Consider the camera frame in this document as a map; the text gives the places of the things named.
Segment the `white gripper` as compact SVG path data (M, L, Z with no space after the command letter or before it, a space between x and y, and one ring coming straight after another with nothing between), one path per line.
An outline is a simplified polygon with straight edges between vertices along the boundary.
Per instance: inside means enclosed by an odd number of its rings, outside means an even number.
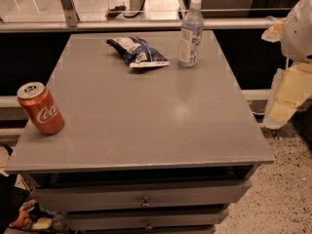
M298 62L288 69L278 69L271 85L271 97L265 107L263 125L277 130L288 123L297 109L312 95L312 0L299 0L286 18L268 17L273 25L261 39L281 40L284 57Z

